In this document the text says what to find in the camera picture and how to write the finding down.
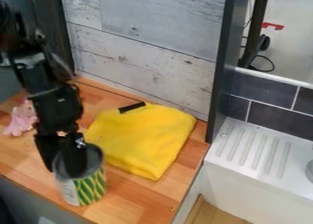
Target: wooden countertop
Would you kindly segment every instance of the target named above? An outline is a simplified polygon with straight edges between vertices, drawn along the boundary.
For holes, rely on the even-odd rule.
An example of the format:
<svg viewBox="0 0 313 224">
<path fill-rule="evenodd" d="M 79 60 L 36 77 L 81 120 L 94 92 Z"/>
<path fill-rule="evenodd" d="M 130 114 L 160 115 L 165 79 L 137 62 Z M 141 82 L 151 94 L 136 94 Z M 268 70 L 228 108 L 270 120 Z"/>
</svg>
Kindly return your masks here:
<svg viewBox="0 0 313 224">
<path fill-rule="evenodd" d="M 98 82 L 78 79 L 85 113 L 79 124 L 86 129 L 98 111 L 147 101 Z M 25 97 L 17 94 L 0 105 L 0 132 L 9 124 L 9 113 Z M 59 208 L 94 223 L 171 223 L 189 190 L 208 150 L 204 143 L 206 123 L 198 121 L 178 158 L 157 182 L 106 166 L 108 191 L 97 203 L 84 208 L 71 206 L 59 196 L 53 175 L 43 165 L 33 133 L 18 138 L 0 134 L 0 175 L 16 185 L 53 202 Z"/>
</svg>

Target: yellow towel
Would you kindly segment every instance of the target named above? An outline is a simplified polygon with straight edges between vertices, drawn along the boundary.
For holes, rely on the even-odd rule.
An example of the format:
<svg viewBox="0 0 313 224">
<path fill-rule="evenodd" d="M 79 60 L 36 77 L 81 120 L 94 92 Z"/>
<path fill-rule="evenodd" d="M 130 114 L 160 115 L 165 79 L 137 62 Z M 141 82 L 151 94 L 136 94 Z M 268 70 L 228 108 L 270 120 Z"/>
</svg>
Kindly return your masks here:
<svg viewBox="0 0 313 224">
<path fill-rule="evenodd" d="M 103 149 L 109 165 L 158 180 L 195 122 L 194 117 L 174 108 L 146 103 L 122 114 L 118 109 L 101 112 L 85 137 Z"/>
</svg>

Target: gray wood panel wall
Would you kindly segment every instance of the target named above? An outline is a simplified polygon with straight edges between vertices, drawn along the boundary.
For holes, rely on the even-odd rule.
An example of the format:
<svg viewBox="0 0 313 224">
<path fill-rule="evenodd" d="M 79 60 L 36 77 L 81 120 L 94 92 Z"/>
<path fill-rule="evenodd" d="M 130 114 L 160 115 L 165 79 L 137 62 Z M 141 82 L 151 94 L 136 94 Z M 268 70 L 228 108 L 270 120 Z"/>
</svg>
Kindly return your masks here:
<svg viewBox="0 0 313 224">
<path fill-rule="evenodd" d="M 78 71 L 207 120 L 224 0 L 62 0 Z"/>
</svg>

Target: paint can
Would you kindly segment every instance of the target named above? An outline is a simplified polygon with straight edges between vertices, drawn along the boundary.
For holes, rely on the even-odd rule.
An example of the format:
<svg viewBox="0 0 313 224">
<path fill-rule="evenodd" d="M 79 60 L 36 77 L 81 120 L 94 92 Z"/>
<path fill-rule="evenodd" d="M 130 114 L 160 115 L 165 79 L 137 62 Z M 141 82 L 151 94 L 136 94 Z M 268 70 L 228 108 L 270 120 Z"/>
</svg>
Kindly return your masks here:
<svg viewBox="0 0 313 224">
<path fill-rule="evenodd" d="M 86 144 L 87 169 L 79 177 L 70 177 L 65 170 L 61 154 L 53 161 L 53 173 L 59 192 L 73 206 L 88 206 L 97 202 L 105 193 L 103 152 L 93 144 Z"/>
</svg>

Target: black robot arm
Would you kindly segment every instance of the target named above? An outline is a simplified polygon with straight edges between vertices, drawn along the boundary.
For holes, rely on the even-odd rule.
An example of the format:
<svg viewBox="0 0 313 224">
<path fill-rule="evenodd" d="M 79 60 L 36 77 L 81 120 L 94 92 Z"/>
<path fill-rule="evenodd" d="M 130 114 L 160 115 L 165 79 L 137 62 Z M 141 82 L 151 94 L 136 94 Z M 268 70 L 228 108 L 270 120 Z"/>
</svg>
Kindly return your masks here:
<svg viewBox="0 0 313 224">
<path fill-rule="evenodd" d="M 37 113 L 35 142 L 47 169 L 60 153 L 70 176 L 86 168 L 83 136 L 76 121 L 83 107 L 69 67 L 46 47 L 44 35 L 28 33 L 22 15 L 0 0 L 1 61 L 12 67 Z"/>
</svg>

